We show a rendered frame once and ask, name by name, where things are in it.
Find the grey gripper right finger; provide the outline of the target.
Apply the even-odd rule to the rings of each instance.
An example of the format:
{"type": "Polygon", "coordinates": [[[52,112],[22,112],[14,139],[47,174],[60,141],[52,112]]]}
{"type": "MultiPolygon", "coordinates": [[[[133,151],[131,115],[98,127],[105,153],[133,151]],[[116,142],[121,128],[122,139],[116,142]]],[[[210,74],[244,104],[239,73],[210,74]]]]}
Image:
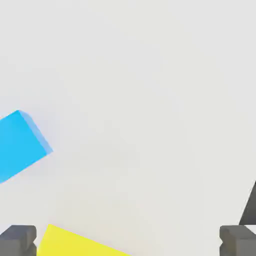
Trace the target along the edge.
{"type": "Polygon", "coordinates": [[[256,256],[256,234],[244,225],[223,225],[219,256],[256,256]]]}

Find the large yellow box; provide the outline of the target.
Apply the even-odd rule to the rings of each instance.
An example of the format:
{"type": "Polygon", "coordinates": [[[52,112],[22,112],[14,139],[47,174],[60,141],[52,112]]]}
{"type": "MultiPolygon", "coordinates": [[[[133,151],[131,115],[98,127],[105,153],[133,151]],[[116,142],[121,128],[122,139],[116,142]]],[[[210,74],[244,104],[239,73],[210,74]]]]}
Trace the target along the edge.
{"type": "Polygon", "coordinates": [[[37,256],[131,256],[125,252],[49,224],[37,256]]]}

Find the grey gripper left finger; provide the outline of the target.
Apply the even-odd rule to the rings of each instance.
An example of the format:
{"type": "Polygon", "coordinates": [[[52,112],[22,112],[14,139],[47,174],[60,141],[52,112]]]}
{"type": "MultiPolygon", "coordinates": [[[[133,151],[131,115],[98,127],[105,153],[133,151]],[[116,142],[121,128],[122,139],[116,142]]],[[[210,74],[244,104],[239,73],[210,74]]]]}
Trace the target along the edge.
{"type": "Polygon", "coordinates": [[[0,234],[0,256],[37,256],[34,225],[11,225],[0,234]]]}

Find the large blue box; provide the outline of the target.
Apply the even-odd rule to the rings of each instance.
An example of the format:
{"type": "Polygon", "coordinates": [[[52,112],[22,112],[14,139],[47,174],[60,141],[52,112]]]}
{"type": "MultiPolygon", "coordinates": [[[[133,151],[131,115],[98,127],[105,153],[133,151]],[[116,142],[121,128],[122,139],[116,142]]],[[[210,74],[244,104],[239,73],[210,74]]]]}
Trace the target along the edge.
{"type": "Polygon", "coordinates": [[[0,119],[0,184],[53,152],[43,134],[24,111],[0,119]]]}

